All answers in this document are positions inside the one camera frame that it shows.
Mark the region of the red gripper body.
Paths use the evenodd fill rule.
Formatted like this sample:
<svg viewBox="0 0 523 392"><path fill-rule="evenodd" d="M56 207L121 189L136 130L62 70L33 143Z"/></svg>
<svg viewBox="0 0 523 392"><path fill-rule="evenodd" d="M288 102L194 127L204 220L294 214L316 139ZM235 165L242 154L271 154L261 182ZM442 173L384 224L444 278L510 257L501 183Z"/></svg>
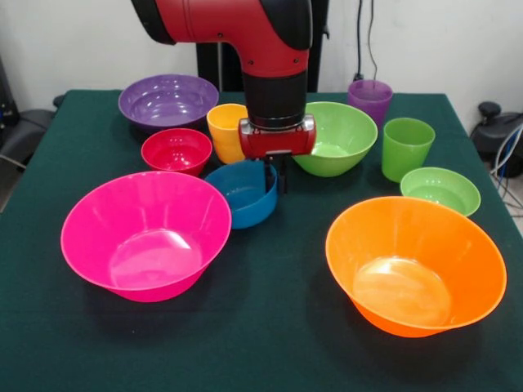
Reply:
<svg viewBox="0 0 523 392"><path fill-rule="evenodd" d="M239 142L246 158L263 159L268 156L309 154L316 138L315 124L303 124L283 131L267 131L239 124Z"/></svg>

